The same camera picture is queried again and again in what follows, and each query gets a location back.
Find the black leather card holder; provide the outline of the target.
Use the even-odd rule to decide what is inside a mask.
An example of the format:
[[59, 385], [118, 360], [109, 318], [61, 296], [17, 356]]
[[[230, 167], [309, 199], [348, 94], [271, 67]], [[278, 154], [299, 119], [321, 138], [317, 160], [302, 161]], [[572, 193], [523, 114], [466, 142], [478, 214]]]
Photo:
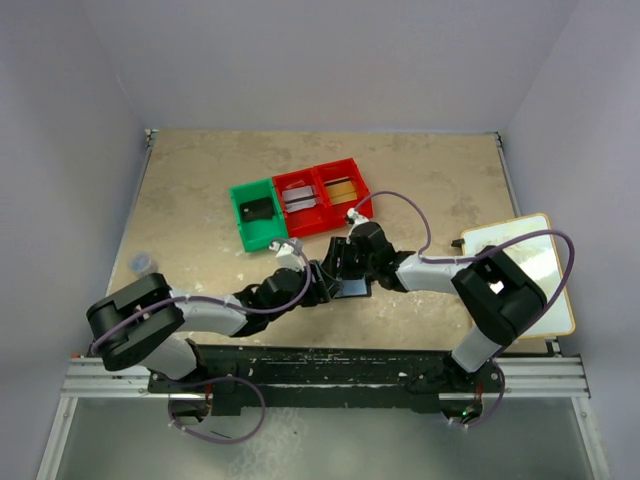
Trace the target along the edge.
[[366, 278], [340, 279], [339, 288], [333, 299], [368, 298], [372, 295], [371, 282]]

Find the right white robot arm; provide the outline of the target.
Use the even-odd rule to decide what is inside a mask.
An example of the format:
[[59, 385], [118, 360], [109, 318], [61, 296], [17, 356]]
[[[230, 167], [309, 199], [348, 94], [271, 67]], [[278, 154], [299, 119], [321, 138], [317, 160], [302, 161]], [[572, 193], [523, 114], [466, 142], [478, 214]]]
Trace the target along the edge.
[[323, 261], [336, 279], [378, 283], [401, 293], [428, 291], [456, 295], [474, 325], [452, 350], [446, 383], [467, 391], [480, 379], [480, 368], [510, 346], [542, 314], [547, 297], [504, 251], [491, 246], [477, 257], [422, 257], [394, 248], [375, 222], [353, 226], [347, 237], [334, 237]]

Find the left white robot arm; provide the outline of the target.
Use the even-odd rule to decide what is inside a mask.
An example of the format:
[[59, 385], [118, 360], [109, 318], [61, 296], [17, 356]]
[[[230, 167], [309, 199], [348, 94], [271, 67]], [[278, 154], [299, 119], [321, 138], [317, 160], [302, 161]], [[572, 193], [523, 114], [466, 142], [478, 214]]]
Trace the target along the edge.
[[207, 367], [183, 331], [249, 337], [296, 307], [330, 302], [341, 280], [316, 260], [301, 270], [280, 268], [260, 284], [224, 297], [176, 296], [164, 276], [147, 275], [89, 308], [91, 353], [109, 371], [140, 365], [184, 392], [205, 382]]

